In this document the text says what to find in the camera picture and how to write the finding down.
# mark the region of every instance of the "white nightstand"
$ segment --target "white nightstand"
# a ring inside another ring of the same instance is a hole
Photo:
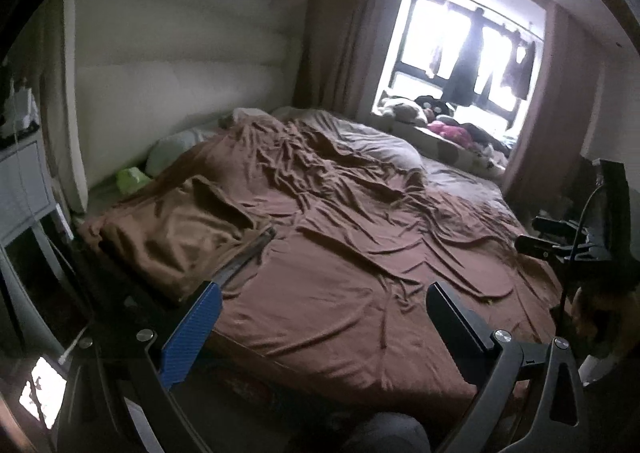
[[[6,252],[6,246],[27,230],[33,231],[44,257],[62,287],[77,299],[40,220],[52,213],[72,237],[71,230],[51,192],[49,173],[40,130],[0,150],[0,273],[17,313],[27,346],[59,357],[63,347],[52,334],[27,291]]]

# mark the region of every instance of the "curtain rod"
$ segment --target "curtain rod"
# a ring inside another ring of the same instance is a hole
[[[529,34],[531,34],[534,38],[539,39],[540,41],[542,41],[543,43],[545,42],[545,40],[543,40],[540,36],[538,36],[537,34],[534,34],[530,29],[528,28],[524,28],[522,25],[520,25],[519,23],[516,23],[513,19],[506,17],[504,14],[498,12],[495,9],[492,9],[491,7],[487,7],[486,5],[483,5],[482,3],[480,3],[479,1],[476,0],[468,0],[471,1],[472,3],[475,3],[477,6],[480,6],[482,8],[485,8],[487,10],[490,10],[491,12],[495,12],[498,16],[503,17],[504,19],[510,21],[511,23],[513,23],[516,27],[518,27],[521,30],[524,30],[524,32],[528,32]]]

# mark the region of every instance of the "brown blanket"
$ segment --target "brown blanket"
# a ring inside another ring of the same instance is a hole
[[[421,170],[338,148],[302,121],[245,119],[89,222],[85,238],[97,244],[123,210],[194,176],[276,227],[227,286],[209,340],[265,378],[451,425],[475,388],[431,324],[428,285],[449,282],[489,326],[521,340],[552,335],[558,283],[514,251],[522,228],[512,216],[430,187]]]
[[[98,235],[110,254],[179,305],[268,227],[206,178],[130,198],[108,211]]]

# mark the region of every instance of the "window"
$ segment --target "window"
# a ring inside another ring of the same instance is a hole
[[[440,99],[468,35],[472,14],[473,11],[445,0],[412,0],[391,75],[390,87],[394,94],[410,99],[418,96]],[[513,96],[509,87],[500,86],[513,45],[504,26],[486,17],[482,22],[483,48],[474,87],[473,115],[484,119],[483,124],[495,125],[496,131],[504,131],[513,125],[523,103]],[[518,63],[526,53],[526,45],[521,43],[516,48]],[[430,68],[433,55],[439,49],[442,50],[440,64]],[[483,95],[482,91],[491,77],[489,93]]]

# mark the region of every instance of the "drawer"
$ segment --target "drawer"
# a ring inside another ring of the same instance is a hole
[[[34,140],[0,161],[0,243],[22,232],[32,215],[38,217],[52,205],[41,153],[42,146]]]

